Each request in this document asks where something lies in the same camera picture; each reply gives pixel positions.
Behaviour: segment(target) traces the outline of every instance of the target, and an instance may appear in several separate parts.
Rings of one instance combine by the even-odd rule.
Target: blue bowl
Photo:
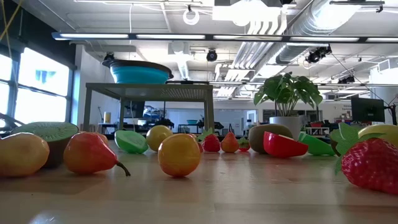
[[[197,124],[198,120],[187,120],[188,124]]]
[[[111,69],[116,83],[164,84],[169,78],[173,78],[169,68],[152,62],[108,60],[103,65]]]

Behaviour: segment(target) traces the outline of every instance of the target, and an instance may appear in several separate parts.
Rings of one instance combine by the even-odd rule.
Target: potted plant
[[[298,116],[290,116],[298,100],[312,108],[322,102],[318,87],[307,77],[292,77],[292,72],[268,78],[254,95],[254,104],[267,100],[276,102],[281,116],[270,118],[270,123],[289,128],[293,138],[298,140],[302,125]]]

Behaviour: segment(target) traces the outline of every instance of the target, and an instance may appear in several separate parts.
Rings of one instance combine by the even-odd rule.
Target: wooden table
[[[398,222],[398,197],[334,176],[335,157],[204,154],[195,172],[173,179],[152,151],[116,152],[131,177],[118,167],[84,177],[60,167],[0,179],[0,223]]]

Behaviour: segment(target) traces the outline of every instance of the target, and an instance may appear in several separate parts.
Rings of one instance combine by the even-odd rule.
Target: pear stem
[[[121,167],[125,172],[126,172],[126,177],[131,176],[130,172],[127,170],[127,168],[118,161],[118,163],[116,164],[118,167]]]

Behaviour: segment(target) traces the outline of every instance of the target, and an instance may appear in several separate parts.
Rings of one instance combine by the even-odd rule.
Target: white plant pot
[[[281,124],[288,128],[293,135],[294,140],[298,141],[301,131],[301,122],[298,116],[294,117],[271,117],[270,124]]]

